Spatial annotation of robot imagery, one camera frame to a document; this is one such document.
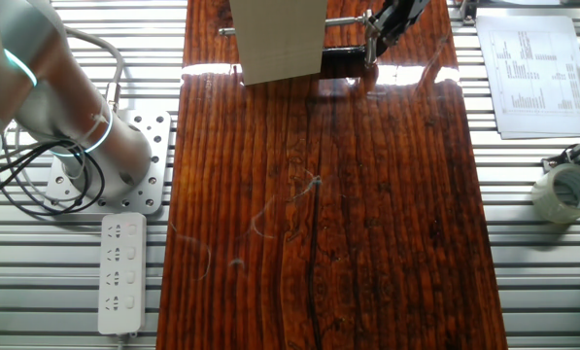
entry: black cable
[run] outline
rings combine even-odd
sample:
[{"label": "black cable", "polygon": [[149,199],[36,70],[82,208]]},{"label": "black cable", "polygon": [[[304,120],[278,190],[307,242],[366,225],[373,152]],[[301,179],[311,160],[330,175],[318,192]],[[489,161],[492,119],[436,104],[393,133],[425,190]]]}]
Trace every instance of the black cable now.
[{"label": "black cable", "polygon": [[22,162],[24,162],[26,159],[32,157],[35,153],[39,152],[40,150],[43,150],[40,153],[40,154],[42,154],[43,152],[45,152],[45,151],[47,151],[47,150],[49,150],[51,148],[54,148],[56,146],[60,146],[61,144],[62,144],[62,142],[52,142],[52,143],[40,145],[36,149],[34,149],[31,152],[27,153],[26,155],[20,157],[18,160],[14,161],[13,163],[7,164],[7,165],[5,165],[3,167],[0,167],[0,173],[5,172],[7,170],[11,170],[12,168],[20,165]]},{"label": "black cable", "polygon": [[0,190],[2,190],[5,186],[9,185],[12,181],[14,181],[14,178],[21,172],[21,170],[28,166],[28,164],[30,164],[33,160],[35,160],[35,158],[37,158],[38,156],[40,156],[43,152],[49,150],[51,148],[50,146],[40,146],[37,148],[37,151],[33,151],[30,153],[30,156],[27,158],[27,160],[16,170],[12,170],[12,175],[10,177],[8,177],[2,184],[0,184]]},{"label": "black cable", "polygon": [[98,192],[98,194],[95,196],[95,198],[90,201],[88,204],[80,207],[80,208],[76,208],[74,209],[74,207],[80,205],[82,203],[83,198],[86,196],[89,188],[90,188],[90,182],[91,182],[91,176],[92,173],[89,172],[89,170],[84,167],[83,168],[83,172],[84,172],[84,176],[85,176],[85,186],[83,187],[83,190],[81,192],[81,196],[80,199],[75,200],[74,204],[68,208],[65,208],[63,210],[57,211],[54,209],[51,209],[50,207],[47,207],[45,205],[43,205],[43,203],[41,203],[36,197],[34,197],[25,187],[24,184],[22,184],[21,182],[18,182],[18,184],[20,185],[20,187],[24,190],[24,192],[26,194],[28,194],[28,196],[33,199],[33,201],[35,201],[35,203],[40,204],[40,206],[42,206],[44,209],[46,209],[48,211],[48,213],[43,213],[43,212],[36,212],[33,210],[29,210],[24,208],[23,206],[21,206],[20,204],[18,204],[14,199],[11,198],[11,196],[9,195],[9,193],[5,190],[5,187],[10,184],[13,180],[19,181],[19,179],[17,178],[17,175],[26,167],[28,166],[28,164],[30,164],[30,162],[32,162],[35,158],[37,158],[39,155],[41,155],[43,152],[48,151],[54,147],[57,146],[62,146],[64,148],[67,148],[70,153],[72,153],[72,155],[74,155],[74,157],[76,158],[76,160],[78,161],[78,163],[82,166],[83,165],[83,161],[80,158],[80,155],[78,155],[75,151],[75,149],[71,146],[74,146],[75,144],[69,141],[59,141],[59,142],[54,142],[54,143],[50,143],[50,144],[46,144],[46,145],[41,145],[33,150],[31,150],[31,152],[27,155],[25,155],[22,160],[24,160],[24,162],[19,166],[18,169],[14,170],[14,166],[11,165],[13,163],[8,164],[7,166],[5,166],[4,168],[6,169],[11,169],[12,170],[12,175],[7,178],[4,182],[0,179],[0,191],[2,191],[3,195],[5,195],[7,197],[7,199],[19,210],[21,210],[22,212],[28,214],[28,215],[33,215],[33,216],[56,216],[56,215],[62,215],[62,214],[71,214],[71,213],[78,213],[81,212],[83,210],[85,210],[86,208],[90,207],[91,205],[95,204],[102,196],[102,194],[104,193],[104,190],[106,189],[106,179],[104,177],[104,172],[102,171],[101,167],[99,166],[99,164],[97,163],[97,161],[91,156],[91,155],[85,155],[89,161],[93,164],[93,166],[97,169],[97,172],[99,174],[100,177],[100,190]]},{"label": "black cable", "polygon": [[[74,157],[77,158],[78,162],[82,165],[82,160],[79,158],[79,156],[76,154],[76,151],[72,148],[69,148],[70,153],[72,153],[74,155]],[[93,166],[95,166],[95,168],[97,169],[97,172],[99,174],[100,177],[100,190],[97,193],[97,195],[95,196],[94,199],[92,199],[88,204],[80,207],[80,208],[76,208],[74,209],[74,207],[80,205],[82,199],[86,196],[89,188],[90,188],[90,173],[88,172],[88,169],[85,167],[83,169],[84,174],[85,174],[85,186],[83,187],[83,191],[81,192],[80,198],[81,199],[77,199],[74,204],[66,209],[63,210],[59,210],[56,211],[54,209],[51,209],[50,207],[45,206],[43,203],[40,204],[40,206],[44,209],[46,209],[47,211],[49,211],[48,213],[43,213],[43,212],[37,212],[37,211],[33,211],[30,209],[26,209],[23,206],[21,206],[20,204],[18,204],[14,199],[11,198],[11,196],[9,195],[9,193],[5,190],[4,187],[2,187],[2,193],[3,195],[5,195],[5,197],[7,197],[7,199],[19,210],[21,210],[22,212],[28,214],[28,215],[33,215],[33,216],[58,216],[58,215],[63,215],[63,214],[73,214],[73,213],[79,213],[83,210],[86,210],[88,207],[90,207],[91,205],[95,204],[101,197],[102,194],[104,193],[104,190],[106,189],[106,179],[104,177],[104,172],[102,171],[101,167],[99,166],[99,164],[97,163],[97,161],[95,160],[95,158],[93,158],[93,156],[87,154],[85,155],[88,160],[90,160],[90,162],[93,164]],[[24,185],[20,186],[22,188],[22,190],[26,190]],[[29,197],[34,198],[34,200],[36,200],[35,202],[37,203],[37,198],[35,198],[32,194],[30,194],[27,190],[24,191],[26,194],[29,195]]]},{"label": "black cable", "polygon": [[[8,146],[7,145],[7,139],[5,138],[4,135],[0,136],[2,139],[2,144],[3,144],[3,150],[5,150],[5,157],[7,159],[7,163],[11,163],[11,157],[9,156],[9,152],[7,151]],[[84,166],[83,161],[81,160],[80,155],[78,155],[76,153],[76,151],[71,148],[71,147],[67,147],[67,149],[70,151],[70,153],[74,156],[74,158],[76,158],[76,160],[78,161],[78,163],[81,166]],[[52,209],[49,206],[47,206],[46,204],[44,204],[44,202],[42,200],[37,199],[37,197],[35,197],[27,188],[26,186],[19,180],[19,177],[16,176],[16,183],[17,185],[24,191],[24,193],[26,193],[26,195],[28,195],[28,197],[34,201],[37,205],[39,205],[40,207],[42,207],[44,210],[46,210],[48,213],[41,213],[41,212],[32,212],[33,215],[40,215],[40,216],[56,216],[56,215],[62,215],[62,214],[66,214],[69,211],[71,211],[72,209],[74,209],[76,206],[82,204],[83,199],[85,198],[86,193],[88,192],[88,189],[90,188],[90,179],[88,176],[88,172],[86,171],[86,169],[83,169],[83,172],[85,174],[85,186],[84,186],[84,190],[81,192],[81,194],[76,197],[76,200],[74,200],[74,203],[62,210],[56,210],[56,209]],[[9,201],[16,205],[17,203],[11,198],[11,196],[9,195],[9,193],[6,191],[6,189],[2,189],[2,193],[3,195],[5,195],[7,197],[7,199],[9,199]]]}]

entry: cable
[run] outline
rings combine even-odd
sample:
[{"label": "cable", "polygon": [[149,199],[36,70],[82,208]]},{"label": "cable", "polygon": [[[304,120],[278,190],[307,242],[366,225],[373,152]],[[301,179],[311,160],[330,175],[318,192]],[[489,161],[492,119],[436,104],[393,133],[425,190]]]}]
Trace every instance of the cable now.
[{"label": "cable", "polygon": [[[20,153],[22,153],[22,152],[24,152],[24,151],[32,150],[32,149],[34,149],[34,148],[37,148],[37,146],[39,146],[39,145],[44,145],[44,144],[46,144],[46,143],[47,143],[47,142],[36,142],[36,143],[34,143],[34,144],[27,145],[27,146],[23,146],[23,147],[16,147],[16,150],[15,150],[15,151],[13,151],[13,152],[11,152],[11,153],[9,153],[9,156],[15,156],[15,155],[18,155],[18,154],[20,154]],[[6,155],[2,155],[2,156],[0,156],[0,160],[4,159],[4,158],[6,158],[6,157],[7,157]]]},{"label": "cable", "polygon": [[43,152],[49,150],[50,148],[51,148],[51,145],[40,146],[39,148],[37,148],[36,151],[33,150],[32,153],[28,154],[28,157],[20,158],[19,160],[24,160],[23,164],[18,169],[12,170],[12,175],[10,177],[8,177],[7,180],[5,180],[2,184],[0,184],[0,190],[2,190],[5,186],[9,185],[9,183],[14,181],[14,178],[16,177],[16,175],[18,175],[21,172],[21,169],[23,167],[28,166],[28,164],[30,164],[31,161],[33,161],[36,157],[38,157]]},{"label": "cable", "polygon": [[[82,162],[80,160],[80,156],[75,155],[75,157],[76,157],[76,159],[79,162]],[[95,196],[94,199],[92,199],[87,205],[84,205],[84,206],[82,206],[80,208],[73,209],[74,207],[76,207],[76,206],[78,206],[78,205],[81,204],[82,198],[84,198],[86,196],[86,193],[87,193],[88,189],[90,188],[90,173],[88,172],[88,169],[87,168],[85,168],[85,187],[83,188],[83,191],[81,192],[81,201],[77,201],[73,205],[71,205],[70,207],[65,208],[63,210],[60,210],[60,211],[56,211],[56,210],[53,210],[51,208],[46,208],[43,205],[41,205],[41,206],[44,207],[44,209],[47,209],[49,211],[48,213],[32,211],[32,210],[29,210],[29,209],[24,208],[23,206],[21,206],[20,204],[18,204],[15,200],[13,200],[11,198],[11,196],[9,195],[9,193],[5,190],[5,186],[12,181],[12,178],[14,178],[17,175],[17,173],[19,173],[19,169],[14,172],[14,174],[12,175],[12,177],[10,177],[7,180],[5,180],[4,183],[1,183],[1,180],[0,180],[0,190],[2,190],[3,195],[5,195],[7,197],[7,199],[9,199],[9,201],[17,209],[21,210],[22,212],[24,212],[24,213],[26,213],[28,215],[34,215],[34,216],[57,216],[57,215],[62,215],[62,214],[79,213],[79,212],[81,212],[83,210],[86,210],[86,208],[90,207],[91,205],[95,204],[101,198],[102,194],[104,193],[105,186],[106,186],[106,179],[104,177],[104,173],[102,172],[102,169],[100,168],[99,164],[97,163],[97,161],[95,161],[95,159],[92,156],[88,156],[88,159],[93,164],[93,166],[95,166],[95,168],[97,169],[97,172],[99,174],[99,177],[100,177],[100,190],[99,190],[99,192],[97,193],[97,195]]]},{"label": "cable", "polygon": [[115,77],[113,77],[113,83],[118,83],[120,81],[125,63],[123,62],[123,56],[121,55],[119,50],[117,50],[117,48],[115,48],[111,43],[107,42],[104,39],[100,39],[94,35],[84,33],[83,31],[80,31],[78,29],[65,27],[65,31],[67,32],[67,34],[71,35],[74,38],[84,40],[91,44],[97,45],[98,47],[104,48],[109,53],[111,53],[111,55],[117,60],[117,71],[115,72]]},{"label": "cable", "polygon": [[[7,149],[8,149],[7,139],[4,136],[4,134],[1,135],[0,138],[2,139],[2,145],[3,145],[3,149],[5,150],[5,156],[7,157],[7,163],[11,163],[11,158],[9,157],[9,153],[7,152]],[[75,157],[76,157],[76,159],[78,161],[80,161],[80,156],[76,155]],[[83,168],[82,171],[81,171],[81,173],[84,173],[85,172],[85,170],[84,170],[84,167],[85,167],[84,160],[81,161],[81,166]],[[28,181],[28,179],[26,179],[26,181],[29,184],[32,184],[32,182],[31,181]],[[58,210],[55,210],[55,209],[52,209],[52,208],[48,207],[47,205],[45,205],[43,203],[43,201],[37,199],[32,193],[30,193],[28,191],[28,189],[26,188],[26,186],[19,180],[19,177],[18,176],[16,176],[16,183],[24,191],[24,193],[26,193],[26,195],[28,195],[28,197],[32,201],[34,201],[37,205],[39,205],[42,208],[44,208],[44,210],[46,210],[48,212],[51,212],[51,213],[54,213],[54,214],[56,214],[56,213],[62,214],[63,212],[67,212],[67,211],[73,209],[76,205],[81,204],[83,202],[83,199],[85,198],[82,194],[80,194],[80,195],[78,195],[76,197],[73,197],[73,198],[69,198],[69,199],[57,199],[57,198],[51,198],[51,197],[50,198],[47,198],[45,195],[43,195],[44,198],[46,198],[48,200],[52,200],[52,201],[58,201],[58,202],[70,202],[70,201],[73,201],[74,202],[74,204],[72,206],[70,206],[69,208],[66,208],[64,210],[58,211]],[[88,187],[90,187],[90,183],[89,183],[88,179],[85,178],[85,188],[86,188],[87,191],[88,191]]]},{"label": "cable", "polygon": [[[18,126],[17,126],[17,128],[16,128],[16,149],[19,147],[19,132],[20,132],[20,131],[21,131],[21,128],[20,128],[20,127],[19,127],[19,125],[18,125]],[[44,137],[53,138],[53,136],[45,135],[45,134],[42,134],[41,132],[39,132],[38,134],[41,134],[41,135],[42,135],[42,136],[44,136]],[[82,156],[83,156],[83,165],[82,165],[82,167],[81,167],[81,172],[80,172],[80,174],[79,174],[80,176],[82,176],[82,175],[83,175],[83,172],[84,172],[85,165],[86,165],[86,153],[85,153],[85,151],[84,151],[84,148],[83,148],[83,146],[82,146],[81,144],[77,144],[77,146],[78,146],[78,147],[80,148],[80,150],[81,150],[81,151],[80,151],[80,155],[82,155]],[[75,199],[76,199],[75,197],[74,197],[74,198],[66,198],[66,199],[54,198],[54,197],[48,196],[46,193],[43,193],[43,192],[41,192],[41,191],[40,191],[40,190],[39,190],[39,189],[38,189],[38,188],[35,186],[35,184],[33,184],[32,180],[30,180],[30,176],[28,176],[28,173],[26,172],[26,169],[22,169],[22,170],[21,170],[21,176],[24,178],[24,180],[26,180],[26,183],[27,183],[27,184],[28,184],[28,185],[29,185],[29,186],[30,186],[30,187],[31,187],[33,190],[35,190],[35,193],[37,193],[37,194],[41,195],[43,198],[45,198],[45,199],[47,199],[47,200],[49,200],[49,201],[58,201],[58,202],[63,202],[63,203],[66,203],[66,202],[70,202],[70,201],[72,201],[72,200],[75,200]]]},{"label": "cable", "polygon": [[[46,151],[46,150],[49,150],[49,149],[51,149],[53,147],[56,147],[56,146],[59,146],[58,145],[58,142],[41,145],[36,150],[45,150]],[[20,165],[21,163],[23,163],[25,160],[27,160],[29,158],[33,158],[34,159],[34,158],[36,158],[36,157],[39,156],[39,155],[35,155],[33,157],[34,154],[35,154],[35,150],[33,150],[33,152],[30,152],[30,153],[28,153],[28,154],[20,157],[18,160],[14,161],[14,162],[12,162],[10,164],[7,164],[7,165],[5,165],[3,167],[0,167],[0,173],[5,172],[7,170],[11,170],[12,168]]]},{"label": "cable", "polygon": [[17,175],[26,167],[28,166],[28,164],[30,164],[30,162],[32,162],[36,157],[38,157],[39,155],[41,155],[43,152],[50,150],[51,148],[54,147],[65,147],[66,149],[68,149],[72,155],[74,155],[74,157],[76,158],[76,160],[81,164],[82,166],[82,160],[81,157],[76,153],[75,148],[71,147],[72,145],[75,145],[73,142],[71,141],[60,141],[60,142],[54,142],[54,143],[50,143],[48,145],[42,145],[37,147],[36,149],[32,150],[28,155],[25,155],[24,157],[22,157],[20,160],[23,160],[23,163],[14,170],[14,167],[8,167],[8,169],[12,170],[12,175],[7,178],[5,181],[2,181],[0,179],[0,191],[2,191],[3,195],[5,195],[7,197],[7,199],[9,199],[9,201],[11,201],[12,204],[14,204],[14,206],[21,210],[22,212],[29,214],[29,215],[34,215],[34,216],[56,216],[56,215],[61,215],[61,214],[72,214],[72,213],[78,213],[81,212],[83,210],[85,210],[86,208],[90,207],[91,205],[95,204],[102,196],[104,190],[105,190],[105,186],[106,186],[106,179],[104,177],[104,173],[101,169],[101,167],[99,166],[99,164],[97,163],[97,161],[95,161],[95,159],[90,156],[90,155],[86,155],[88,157],[88,159],[90,160],[90,162],[93,164],[93,166],[95,166],[95,168],[97,169],[97,172],[99,174],[100,177],[100,190],[97,194],[97,196],[90,201],[87,205],[84,205],[80,208],[76,208],[74,209],[76,206],[79,206],[82,203],[82,200],[84,199],[84,197],[86,196],[89,188],[90,188],[90,183],[91,183],[91,173],[88,171],[88,169],[86,167],[84,167],[84,174],[85,174],[85,186],[81,192],[81,195],[79,197],[79,200],[76,200],[74,202],[74,204],[72,204],[70,207],[65,208],[63,210],[54,210],[51,209],[50,207],[47,207],[45,205],[43,205],[43,203],[39,202],[39,200],[37,198],[35,198],[27,189],[23,184],[20,184],[20,187],[24,190],[24,192],[33,200],[35,201],[35,203],[39,204],[41,207],[43,207],[45,210],[47,210],[47,213],[44,212],[36,212],[36,211],[32,211],[29,209],[26,209],[24,207],[22,207],[20,204],[18,204],[14,199],[11,198],[11,196],[9,195],[9,193],[5,190],[5,187],[10,184],[12,181],[17,179]]}]

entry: white power strip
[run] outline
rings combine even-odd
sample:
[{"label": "white power strip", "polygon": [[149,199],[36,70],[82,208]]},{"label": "white power strip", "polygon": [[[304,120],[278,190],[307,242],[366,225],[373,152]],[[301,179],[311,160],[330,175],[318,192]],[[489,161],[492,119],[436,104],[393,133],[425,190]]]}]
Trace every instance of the white power strip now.
[{"label": "white power strip", "polygon": [[135,333],[145,325],[147,218],[138,213],[102,220],[97,325],[102,334]]}]

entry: metal rod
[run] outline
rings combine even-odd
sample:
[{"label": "metal rod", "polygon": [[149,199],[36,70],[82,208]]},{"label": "metal rod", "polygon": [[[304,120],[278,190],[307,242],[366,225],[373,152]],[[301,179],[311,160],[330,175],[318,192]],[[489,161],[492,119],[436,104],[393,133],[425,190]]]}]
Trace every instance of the metal rod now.
[{"label": "metal rod", "polygon": [[[340,26],[349,25],[354,23],[363,23],[364,17],[341,17],[341,18],[330,18],[326,20],[325,26]],[[235,28],[221,28],[219,29],[219,34],[222,36],[232,36],[235,35]]]}]

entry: paper document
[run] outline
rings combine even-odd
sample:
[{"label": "paper document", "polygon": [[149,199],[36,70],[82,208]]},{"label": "paper document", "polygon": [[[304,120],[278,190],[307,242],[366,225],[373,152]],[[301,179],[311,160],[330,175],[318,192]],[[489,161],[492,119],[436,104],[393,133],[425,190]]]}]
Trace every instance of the paper document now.
[{"label": "paper document", "polygon": [[580,50],[568,17],[478,17],[499,132],[580,136]]}]

